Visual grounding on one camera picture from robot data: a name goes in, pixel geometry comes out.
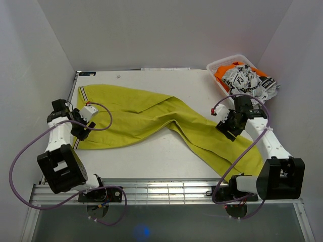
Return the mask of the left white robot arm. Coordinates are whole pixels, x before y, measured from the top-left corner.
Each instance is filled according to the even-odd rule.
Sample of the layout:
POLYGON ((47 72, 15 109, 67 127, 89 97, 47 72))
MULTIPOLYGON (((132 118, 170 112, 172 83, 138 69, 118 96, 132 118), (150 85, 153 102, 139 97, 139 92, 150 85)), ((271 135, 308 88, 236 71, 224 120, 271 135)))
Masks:
POLYGON ((97 174, 88 175, 85 166, 73 149, 73 139, 84 141, 90 128, 95 127, 91 122, 98 109, 87 105, 81 109, 70 110, 67 101, 58 99, 52 102, 53 111, 47 117, 49 133, 48 146, 43 154, 38 155, 37 162, 51 190, 55 193, 70 190, 87 190, 95 201, 102 201, 107 196, 97 174))

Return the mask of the yellow-green trousers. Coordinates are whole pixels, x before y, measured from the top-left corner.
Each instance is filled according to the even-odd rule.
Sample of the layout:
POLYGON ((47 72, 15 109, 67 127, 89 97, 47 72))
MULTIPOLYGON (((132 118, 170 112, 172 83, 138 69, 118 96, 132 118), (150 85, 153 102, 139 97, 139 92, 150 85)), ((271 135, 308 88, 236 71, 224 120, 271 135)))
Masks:
POLYGON ((88 102, 99 104, 98 114, 92 119, 95 130, 84 141, 75 139, 75 149, 122 148, 168 128, 226 180, 232 175, 258 175, 261 171, 261 154, 248 139, 230 141, 216 129, 215 122, 175 96, 106 84, 80 86, 77 108, 88 102))

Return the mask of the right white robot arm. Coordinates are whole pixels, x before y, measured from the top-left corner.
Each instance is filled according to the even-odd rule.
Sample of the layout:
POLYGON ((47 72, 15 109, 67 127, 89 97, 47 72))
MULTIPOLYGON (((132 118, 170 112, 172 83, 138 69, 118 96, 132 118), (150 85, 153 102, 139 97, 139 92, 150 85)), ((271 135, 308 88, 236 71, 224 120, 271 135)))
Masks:
POLYGON ((234 108, 218 102, 211 115, 221 120, 216 129, 231 141, 245 131, 251 138, 251 147, 261 154, 263 165, 258 175, 232 175, 228 185, 217 185, 212 198, 218 204, 246 201, 251 196, 262 200, 298 199, 301 195, 305 163, 293 157, 281 145, 270 127, 270 114, 259 99, 248 94, 233 94, 234 108))

